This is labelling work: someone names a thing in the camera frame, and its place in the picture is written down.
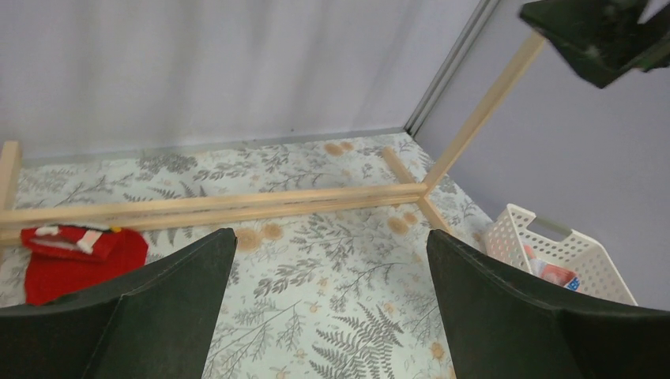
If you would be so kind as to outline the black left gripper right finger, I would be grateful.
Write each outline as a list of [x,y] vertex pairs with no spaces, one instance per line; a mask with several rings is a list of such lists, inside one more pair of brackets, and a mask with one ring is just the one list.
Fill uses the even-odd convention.
[[666,378],[669,314],[546,282],[442,230],[427,261],[459,378]]

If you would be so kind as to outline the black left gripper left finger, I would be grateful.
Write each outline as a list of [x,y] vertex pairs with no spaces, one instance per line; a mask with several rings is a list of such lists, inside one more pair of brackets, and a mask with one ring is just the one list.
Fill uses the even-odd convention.
[[2,308],[2,377],[199,378],[236,247],[221,228],[113,280]]

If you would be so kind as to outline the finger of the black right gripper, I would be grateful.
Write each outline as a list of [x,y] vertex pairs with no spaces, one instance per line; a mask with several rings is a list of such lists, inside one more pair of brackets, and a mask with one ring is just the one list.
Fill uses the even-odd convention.
[[643,20],[648,7],[646,0],[533,1],[519,18],[581,79],[602,89],[631,70],[669,67],[669,4]]

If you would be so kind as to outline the white perforated plastic basket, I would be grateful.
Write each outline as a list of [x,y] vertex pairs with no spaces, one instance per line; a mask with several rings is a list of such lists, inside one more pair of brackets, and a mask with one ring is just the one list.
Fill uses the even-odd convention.
[[566,287],[613,302],[636,306],[607,250],[595,239],[575,229],[514,204],[484,234],[486,253],[499,261],[536,276],[549,268],[575,274]]

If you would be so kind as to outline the red sock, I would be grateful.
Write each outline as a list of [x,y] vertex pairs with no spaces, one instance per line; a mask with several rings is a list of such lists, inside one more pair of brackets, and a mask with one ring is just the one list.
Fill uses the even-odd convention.
[[95,223],[51,223],[21,230],[29,250],[25,302],[41,306],[112,280],[145,264],[149,244],[139,232]]

